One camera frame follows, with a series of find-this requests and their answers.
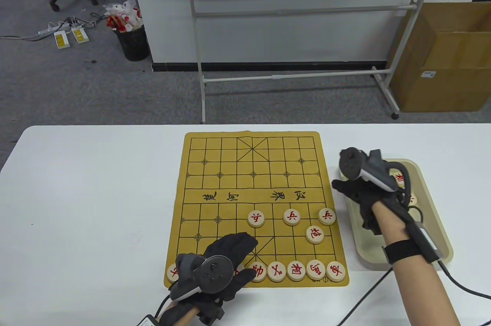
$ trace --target chinese chess board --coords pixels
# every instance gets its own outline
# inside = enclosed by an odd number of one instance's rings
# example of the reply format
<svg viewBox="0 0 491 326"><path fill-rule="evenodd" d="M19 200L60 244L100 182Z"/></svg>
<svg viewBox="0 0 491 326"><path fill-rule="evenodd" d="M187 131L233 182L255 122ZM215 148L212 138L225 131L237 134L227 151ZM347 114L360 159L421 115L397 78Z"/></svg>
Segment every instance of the chinese chess board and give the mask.
<svg viewBox="0 0 491 326"><path fill-rule="evenodd" d="M177 254L203 254L208 245L231 233L247 232L259 244L243 265L291 261L307 265L317 259L325 266L338 261L347 270L338 222L318 220L322 208L335 210L321 139L316 132L188 133L177 184L174 215L167 251L167 270ZM283 214L300 213L296 226ZM253 228L247 222L252 210L263 212L265 223ZM310 244L309 226L319 226L324 240ZM170 286L165 277L164 284ZM328 277L294 282L288 277L272 282L251 282L248 287L346 286Z"/></svg>

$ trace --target forearm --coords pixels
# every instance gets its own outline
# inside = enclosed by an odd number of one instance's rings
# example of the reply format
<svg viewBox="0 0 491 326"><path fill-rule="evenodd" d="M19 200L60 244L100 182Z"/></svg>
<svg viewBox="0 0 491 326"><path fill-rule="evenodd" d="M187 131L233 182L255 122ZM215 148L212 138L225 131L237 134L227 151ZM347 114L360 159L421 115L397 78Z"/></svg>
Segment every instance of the forearm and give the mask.
<svg viewBox="0 0 491 326"><path fill-rule="evenodd" d="M170 305L164 310L164 312L162 312L162 314L157 315L157 321L162 325L166 325L168 320L163 319L161 322L161 319L162 319L166 310L168 310L170 308L174 308L176 305L177 305L177 302L170 303ZM199 313L199 309L196 307L193 307L185 315L183 315L183 317L181 317L179 320L175 321L175 323L173 323L173 321L171 321L170 323L172 324L172 326L187 326L188 324L191 323L191 321L195 318L195 316L198 315L198 313Z"/></svg>
<svg viewBox="0 0 491 326"><path fill-rule="evenodd" d="M386 245L409 239L404 223L391 210L381 202L372 209ZM423 256L397 261L393 268L412 326L460 325L440 277Z"/></svg>

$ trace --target gray carpet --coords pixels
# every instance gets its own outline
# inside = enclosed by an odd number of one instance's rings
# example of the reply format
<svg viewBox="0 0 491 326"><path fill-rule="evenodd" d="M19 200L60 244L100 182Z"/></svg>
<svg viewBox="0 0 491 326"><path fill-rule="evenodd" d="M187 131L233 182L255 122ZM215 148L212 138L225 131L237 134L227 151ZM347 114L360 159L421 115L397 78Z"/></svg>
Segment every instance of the gray carpet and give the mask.
<svg viewBox="0 0 491 326"><path fill-rule="evenodd" d="M0 35L33 35L49 21L73 15L89 19L90 12L104 11L88 0L60 0L59 5L55 13L48 0L2 0ZM152 73L150 58L126 61L104 25L87 33L90 42L63 50L52 37L0 40L0 167L31 125L200 122L195 73ZM368 77L228 82L207 86L207 94L210 124L394 122ZM402 114L396 122L491 122L491 102L480 112Z"/></svg>

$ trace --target hand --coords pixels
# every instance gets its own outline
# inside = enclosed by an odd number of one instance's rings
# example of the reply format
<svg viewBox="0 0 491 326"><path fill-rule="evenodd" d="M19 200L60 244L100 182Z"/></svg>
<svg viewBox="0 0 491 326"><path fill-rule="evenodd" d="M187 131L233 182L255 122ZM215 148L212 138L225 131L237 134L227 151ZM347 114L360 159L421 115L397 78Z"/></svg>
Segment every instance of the hand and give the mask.
<svg viewBox="0 0 491 326"><path fill-rule="evenodd" d="M258 241L248 233L228 234L211 243L203 255L205 257L225 256L232 262L234 268L237 269L247 254L250 254L257 244ZM216 295L214 294L214 296L216 298L223 298L224 301L232 300L235 298L235 294L246 286L248 282L252 281L255 276L255 270L246 268L240 271L238 275L235 275L223 291L220 291Z"/></svg>
<svg viewBox="0 0 491 326"><path fill-rule="evenodd" d="M372 211L372 206L378 201L388 202L400 198L400 193L384 191L379 186L362 178L347 181L333 180L333 188L360 205L363 228L372 230L375 235L381 235L382 232Z"/></svg>
<svg viewBox="0 0 491 326"><path fill-rule="evenodd" d="M211 243L203 255L205 257L225 256L230 259L234 268L237 269L247 254L250 254L257 244L258 241L248 233L229 234ZM216 294L197 293L181 300L162 314L160 324L162 326L173 326L193 308L198 308L200 321L210 326L216 319L221 319L223 316L221 308L223 302L234 299L235 294L255 276L256 271L252 268L246 268L240 271L238 275L235 275L225 289Z"/></svg>

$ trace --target whiteboard frame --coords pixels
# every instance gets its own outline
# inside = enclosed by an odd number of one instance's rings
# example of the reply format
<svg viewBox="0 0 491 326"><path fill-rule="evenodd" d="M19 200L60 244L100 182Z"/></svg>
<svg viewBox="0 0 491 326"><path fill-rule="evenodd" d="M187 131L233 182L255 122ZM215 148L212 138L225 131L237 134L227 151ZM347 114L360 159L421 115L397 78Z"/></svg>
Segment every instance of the whiteboard frame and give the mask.
<svg viewBox="0 0 491 326"><path fill-rule="evenodd" d="M391 110L392 119L398 119L400 114L400 108L395 101L389 85L394 76L394 73L399 64L400 58L402 57L404 48L409 40L412 29L416 23L419 13L423 7L424 0L416 0L416 2L411 0L409 5L386 5L377 7L337 7L337 8L325 8L325 9L288 9L288 10L263 10L260 12L196 12L196 7L194 0L189 0L191 4L191 16L193 19L193 34L194 34L194 49L196 52L196 61L198 63L198 79L199 87L201 92L201 124L206 124L206 92L205 86L208 83L214 82L235 82L235 81L259 81L259 80L272 80L277 81L281 79L302 79L302 78L313 78L313 77L337 77L337 76L357 76L357 75L370 75L375 80L376 84L379 86L382 94ZM346 13L346 12L398 12L400 10L411 11L411 15L407 25L405 27L404 33L400 39L399 45L396 49L394 57L392 59L389 69L378 70L372 67L372 70L359 70L359 71L343 71L343 72L322 72L322 73L298 73L298 74L273 74L270 76L257 76L257 77L229 77L229 78L205 78L203 75L203 67L201 61L201 45L199 40L198 18L209 18L209 17L221 17L221 16L240 16L240 15L273 15L273 16L283 16L283 15L312 15L312 14L329 14L329 13Z"/></svg>

